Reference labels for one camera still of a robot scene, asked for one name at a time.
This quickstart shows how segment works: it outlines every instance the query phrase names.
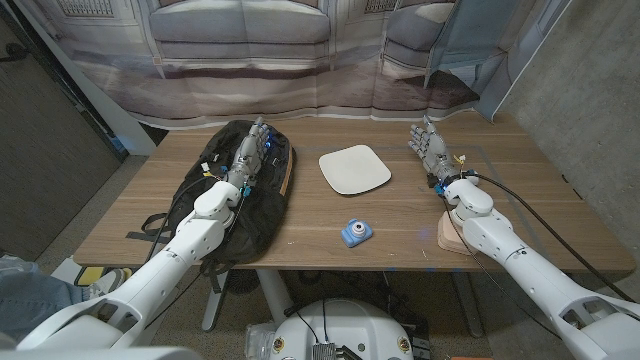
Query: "printed backdrop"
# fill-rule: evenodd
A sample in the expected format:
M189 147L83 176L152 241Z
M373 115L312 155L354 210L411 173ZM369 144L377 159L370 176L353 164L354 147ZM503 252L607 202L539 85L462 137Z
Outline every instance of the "printed backdrop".
M21 0L152 126L335 115L491 118L566 1Z

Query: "backpack strap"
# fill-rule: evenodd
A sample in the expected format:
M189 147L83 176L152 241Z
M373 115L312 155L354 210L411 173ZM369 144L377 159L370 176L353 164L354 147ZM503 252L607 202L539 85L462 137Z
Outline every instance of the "backpack strap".
M153 214L153 215L149 216L147 218L147 220L144 221L144 223L142 223L142 226L140 227L140 230L142 230L142 232L144 232L145 234L147 234L149 236L156 236L158 234L158 230L160 230L160 232L169 231L169 230L171 230L169 225L165 225L162 229L160 229L160 228L147 229L147 227L149 225L151 225L152 223L154 223L154 222L156 222L156 221L158 221L160 219L164 219L166 217L167 217L167 213Z
M156 235L158 235L158 231L163 233L165 231L170 231L171 228L169 227L169 225L165 225L162 229L160 228L149 229L148 227L154 222L160 219L164 219L166 217L167 217L167 213L158 213L158 214L153 214L149 216L147 220L145 220L144 223L142 223L142 226L140 227L140 230L142 230L141 233L135 232L135 231L129 231L129 233L125 236L125 238L152 241L152 242L155 241ZM158 242L160 244L167 244L169 240L171 240L170 236L160 236L160 238L158 239Z
M228 262L222 265L221 268L216 269L218 265L222 263L217 262L216 260L205 260L202 265L200 265L200 272L206 277L209 278L209 282L211 283L211 290L214 294L222 293L222 287L220 286L220 282L218 281L218 275L224 274L225 272L231 270L231 268L235 265L235 262Z

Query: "black cable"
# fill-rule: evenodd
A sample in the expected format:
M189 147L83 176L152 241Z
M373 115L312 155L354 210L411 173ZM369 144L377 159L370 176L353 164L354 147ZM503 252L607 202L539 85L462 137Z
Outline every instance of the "black cable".
M144 327L144 329L146 330L149 326L151 326L151 324L153 324L156 320L158 320L158 318L159 318L160 316L162 316L162 314L164 314L165 312L167 312L167 310L169 310L169 308L170 308L173 304L175 304L175 303L176 303L176 301L178 301L178 299L180 299L180 297L181 297L182 295L184 295L184 293L186 293L186 292L187 292L187 290L189 290L189 288L191 287L191 285L193 285L193 283L195 283L195 282L196 282L196 280L198 280L198 278L200 277L200 275L202 275L202 272L199 272L199 273L198 273L198 275L196 275L196 277L195 277L195 278L193 278L193 280L191 280L191 282L189 283L189 285L187 285L187 287L186 287L184 290L182 290L182 292L181 292L180 294L178 294L178 296L176 296L176 298L175 298L175 299L173 299L173 301L172 301L171 303L169 303L169 305L167 305L167 307L166 307L166 308L164 308L164 310L162 310L162 311L160 312L160 314L158 314L155 318L153 318L153 320L151 320L151 322L150 322L150 323L148 323L148 324Z
M311 327L311 325L309 325L309 323L302 318L302 315L300 315L299 311L296 311L296 314L298 314L298 317L300 318L300 320L302 320L305 324L307 324L307 326L309 327L309 330L311 330L311 332L313 333L313 336L316 338L316 344L319 344L320 341L318 341L318 335L316 335L316 332L313 331L313 328Z
M238 218L240 216L240 210L242 210L242 204L244 204L244 198L246 196L244 196L244 187L240 189L240 196L242 196L242 199L240 199L240 205L238 205L238 210L236 211L236 216L233 218L233 221L231 222L231 226L229 226L229 231L227 231L227 234L229 234L228 236L231 237L231 234L233 233L233 229L235 229L236 227L236 221L238 220Z
M622 291L620 288L618 288L613 282L609 281L609 279L605 278L604 275L602 275L598 270L596 270L596 268L594 268L591 264L589 264L589 262L587 260L585 260L577 251L575 251L571 245L569 245L569 243L567 243L562 236L560 236L555 230L553 230L553 228L547 224L546 221L544 221L544 219L538 215L538 213L533 210L533 208L531 206L529 206L529 204L527 204L526 201L524 201L524 199L522 199L520 196L518 196L518 194L516 194L515 192L513 192L513 190L509 189L508 187L502 185L501 183L486 177L484 175L480 175L477 173L473 173L473 174L468 174L469 176L475 176L478 177L482 180L488 181L491 184L499 187L500 189L506 191L507 193L509 193L509 195L513 196L514 198L516 198L516 200L518 200L522 206L524 206L527 210L529 210L529 212L535 216L536 219L538 219L538 221L540 221L540 223L547 229L549 230L549 232L551 233L551 235L553 235L556 240L558 240L560 242L560 244L562 244L562 246L565 247L565 249L569 250L569 252L571 253L571 255L573 255L576 259L578 259L578 261L580 261L580 263L582 263L582 265L584 265L593 275L595 275L598 279L600 279L600 281L602 281L605 285L607 285L611 290L613 290L616 294L618 294L621 298L623 298L624 300L630 301L630 302L635 302L635 300L633 300L633 298L631 298L629 295L627 295L624 291Z
M189 186L182 189L182 191L180 191L180 193L178 193L178 195L171 202L171 206L169 206L169 211L167 211L167 216L165 216L164 220L162 220L162 224L160 224L160 227L158 228L158 233L156 234L156 237L153 239L153 244L151 245L151 249L149 249L149 254L147 255L147 259L144 261L144 264L148 263L149 260L151 260L151 258L153 257L153 251L155 250L156 245L158 245L158 240L160 240L162 229L164 229L164 226L167 224L167 221L169 220L169 215L171 215L171 211L173 211L173 208L176 206L176 203L178 202L178 200L180 200L182 195L184 195L184 193L187 192L187 190L191 189L193 186L195 186L196 184L199 184L201 181L204 181L206 179L211 179L211 177L203 176L198 180L192 182L191 184L189 184Z
M541 323L540 321L538 321L538 319L536 319L535 317L533 317L533 315L531 315L527 310L525 310L522 306L520 306L520 304L518 304L518 302L516 301L516 299L512 298L511 295L509 295L509 293L507 293L507 291L500 286L500 284L498 284L498 282L493 278L493 276L491 276L491 274L489 274L489 272L487 271L487 269L484 267L484 265L482 265L482 263L480 262L480 260L478 260L478 258L476 257L476 255L471 251L471 249L469 248L469 245L467 245L467 242L464 240L464 238L462 237L462 235L460 235L460 233L458 232L458 228L456 227L455 223L453 222L453 219L451 218L451 213L449 212L449 207L447 206L447 201L442 198L442 203L444 204L444 208L445 211L447 212L447 215L449 215L449 221L451 221L451 224L453 225L453 229L456 231L456 234L458 235L458 237L460 238L460 240L462 240L462 244L464 244L464 247L467 248L467 251L469 252L469 255L471 255L471 257L473 257L473 260L475 260L478 265L480 265L480 268L482 269L482 271L484 271L484 273L489 277L489 279L498 287L498 289L500 289L500 291L507 297L509 298L509 300L511 300L511 302L513 302L513 304L515 306L518 307L518 309L520 309L523 313L527 314L527 316L529 316L531 318L531 320L535 321L536 324L540 325L543 329L547 330L551 335L557 337L558 339L562 340L562 338L560 336L558 336L558 334L556 334L555 332L553 332L551 329L549 329L548 327L546 327L543 323Z
M384 278L384 283L387 285L387 289L391 289L389 285L389 279L387 279L387 274L383 271L382 277ZM387 314L391 315L391 295L387 296Z
M324 311L324 303L325 303L325 298L322 298L322 321L324 323L324 341L328 343L329 335L327 335L327 315L325 314L325 311Z
M359 293L361 293L361 294L369 293L369 297L370 298L374 298L374 296L369 291L367 291L369 288L375 288L375 286L371 285L370 282L364 281L364 280L362 280L360 278L355 279L355 280L349 280L349 279L346 278L347 276L354 276L357 273L354 273L354 272L340 273L338 271L331 271L331 270L327 270L327 271L323 271L323 272L331 274L331 275L337 277L338 279L344 281L347 285L351 286L352 288L357 290ZM354 281L367 283L366 284L367 285L367 289L365 290L364 288L358 286L356 283L354 283ZM417 327L420 327L420 326L423 326L423 325L426 324L426 320L424 320L424 318L421 315L418 315L415 311L413 311L411 308L409 308L409 306L407 305L406 296L402 296L401 297L401 296L397 295L396 293L394 293L391 290L390 287L387 287L386 290L388 290L388 291L385 291L385 293L384 293L385 300L387 299L387 296L392 296L396 300L396 308L397 309L399 309L399 308L404 309L409 317L414 318L414 320L417 322L417 324L416 324Z

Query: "blue toy camera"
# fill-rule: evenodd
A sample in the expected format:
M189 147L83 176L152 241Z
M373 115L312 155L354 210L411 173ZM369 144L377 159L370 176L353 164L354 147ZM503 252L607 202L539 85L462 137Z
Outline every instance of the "blue toy camera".
M373 235L371 226L364 221L351 219L347 227L340 232L342 240L348 247L354 247Z

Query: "jeans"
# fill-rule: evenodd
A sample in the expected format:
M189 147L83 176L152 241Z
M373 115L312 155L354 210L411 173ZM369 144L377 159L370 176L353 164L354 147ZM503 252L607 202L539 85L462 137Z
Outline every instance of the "jeans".
M19 342L49 316L88 299L85 289L48 275L0 271L0 332Z

